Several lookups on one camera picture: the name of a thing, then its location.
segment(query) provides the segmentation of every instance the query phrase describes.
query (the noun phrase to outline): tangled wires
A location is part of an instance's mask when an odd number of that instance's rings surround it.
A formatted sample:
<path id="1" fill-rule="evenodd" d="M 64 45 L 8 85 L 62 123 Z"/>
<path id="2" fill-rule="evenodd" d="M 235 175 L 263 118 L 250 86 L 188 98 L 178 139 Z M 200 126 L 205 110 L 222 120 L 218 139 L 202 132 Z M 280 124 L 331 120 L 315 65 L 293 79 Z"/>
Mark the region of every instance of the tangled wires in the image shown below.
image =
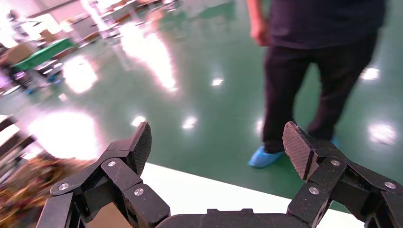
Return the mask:
<path id="1" fill-rule="evenodd" d="M 40 210 L 58 181 L 89 165 L 74 159 L 37 157 L 21 165 L 0 186 L 0 228 L 21 227 L 22 217 L 30 210 Z M 30 218 L 36 223 L 38 218 Z"/>

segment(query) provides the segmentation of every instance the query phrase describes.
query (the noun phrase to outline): black pants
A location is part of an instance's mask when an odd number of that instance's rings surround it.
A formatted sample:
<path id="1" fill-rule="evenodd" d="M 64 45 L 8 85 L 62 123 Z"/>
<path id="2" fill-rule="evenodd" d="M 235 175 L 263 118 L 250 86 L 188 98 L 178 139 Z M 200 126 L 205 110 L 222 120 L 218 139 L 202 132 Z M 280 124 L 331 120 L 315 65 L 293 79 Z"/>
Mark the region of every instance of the black pants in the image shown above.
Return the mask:
<path id="1" fill-rule="evenodd" d="M 21 83 L 19 80 L 17 80 L 16 75 L 19 72 L 17 69 L 12 67 L 9 64 L 3 64 L 0 66 L 0 70 L 3 70 L 6 72 L 6 75 L 9 77 L 11 81 L 13 81 L 15 84 L 20 85 L 23 90 L 27 90 L 28 87 Z"/>
<path id="2" fill-rule="evenodd" d="M 308 134 L 330 140 L 345 102 L 362 70 L 371 61 L 377 33 L 344 46 L 320 49 L 292 49 L 272 46 L 265 59 L 266 120 L 263 142 L 266 152 L 283 150 L 284 126 L 293 120 L 295 95 L 311 63 L 320 71 L 322 92 L 316 116 Z"/>

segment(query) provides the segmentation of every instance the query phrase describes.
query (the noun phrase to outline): green epoxy floor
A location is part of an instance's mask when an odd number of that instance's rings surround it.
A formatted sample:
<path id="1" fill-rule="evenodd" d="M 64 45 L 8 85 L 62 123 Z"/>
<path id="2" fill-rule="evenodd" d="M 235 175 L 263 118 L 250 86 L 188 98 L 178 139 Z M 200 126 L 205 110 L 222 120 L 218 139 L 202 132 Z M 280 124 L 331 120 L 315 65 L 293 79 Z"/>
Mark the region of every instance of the green epoxy floor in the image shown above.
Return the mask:
<path id="1" fill-rule="evenodd" d="M 390 2 L 376 56 L 337 127 L 352 161 L 400 183 L 403 168 L 403 2 Z M 32 96 L 0 99 L 60 157 L 93 158 L 129 137 L 134 119 L 153 131 L 149 162 L 245 188 L 292 198 L 302 185 L 289 158 L 269 168 L 247 165 L 260 146 L 264 50 L 249 37 L 244 0 L 187 0 L 156 11 L 145 27 L 122 27 L 122 45 L 102 42 L 71 55 L 66 81 Z M 295 107 L 308 125 L 320 84 L 312 66 Z"/>

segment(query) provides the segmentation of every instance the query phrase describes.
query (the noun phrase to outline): person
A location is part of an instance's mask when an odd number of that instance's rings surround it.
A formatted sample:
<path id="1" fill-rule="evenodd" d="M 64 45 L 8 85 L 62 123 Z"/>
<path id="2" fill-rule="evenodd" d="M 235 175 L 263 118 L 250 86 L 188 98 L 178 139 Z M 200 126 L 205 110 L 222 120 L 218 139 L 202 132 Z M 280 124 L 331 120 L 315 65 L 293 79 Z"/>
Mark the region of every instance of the person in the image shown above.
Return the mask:
<path id="1" fill-rule="evenodd" d="M 4 45 L 0 42 L 0 57 L 1 57 L 3 54 L 7 53 L 7 51 L 8 51 L 8 48 L 7 48 L 6 46 L 4 46 Z"/>
<path id="2" fill-rule="evenodd" d="M 40 24 L 40 22 L 37 22 L 37 21 L 25 20 L 14 9 L 10 10 L 10 12 L 7 14 L 7 18 L 9 19 L 11 29 L 13 31 L 12 38 L 19 44 L 31 41 L 29 34 L 26 32 L 26 30 L 23 28 L 22 25 L 24 25 L 26 23 L 35 23 L 35 25 Z"/>
<path id="3" fill-rule="evenodd" d="M 16 78 L 16 75 L 19 71 L 11 64 L 7 63 L 7 59 L 5 57 L 6 56 L 0 57 L 0 70 L 3 71 L 5 75 L 16 85 L 19 85 L 20 88 L 22 88 L 27 94 L 34 93 L 35 90 L 33 88 L 29 88 L 26 84 L 22 83 Z"/>
<path id="4" fill-rule="evenodd" d="M 264 61 L 266 116 L 263 146 L 249 165 L 262 168 L 284 154 L 282 133 L 308 66 L 317 64 L 322 91 L 312 137 L 332 140 L 335 125 L 361 72 L 371 61 L 384 23 L 385 0 L 247 0 L 250 35 L 269 46 Z"/>

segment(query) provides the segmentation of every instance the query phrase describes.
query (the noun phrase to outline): human hand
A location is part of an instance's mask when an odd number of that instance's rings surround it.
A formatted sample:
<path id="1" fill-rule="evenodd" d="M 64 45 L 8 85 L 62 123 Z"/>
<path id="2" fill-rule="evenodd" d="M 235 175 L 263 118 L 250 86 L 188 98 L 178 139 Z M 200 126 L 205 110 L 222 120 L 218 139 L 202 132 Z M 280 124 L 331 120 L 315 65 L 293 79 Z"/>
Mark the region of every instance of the human hand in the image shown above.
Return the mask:
<path id="1" fill-rule="evenodd" d="M 2 55 L 0 56 L 0 65 L 3 65 L 6 63 L 7 60 L 7 55 Z"/>
<path id="2" fill-rule="evenodd" d="M 260 19 L 251 23 L 250 36 L 259 46 L 270 46 L 269 23 Z"/>

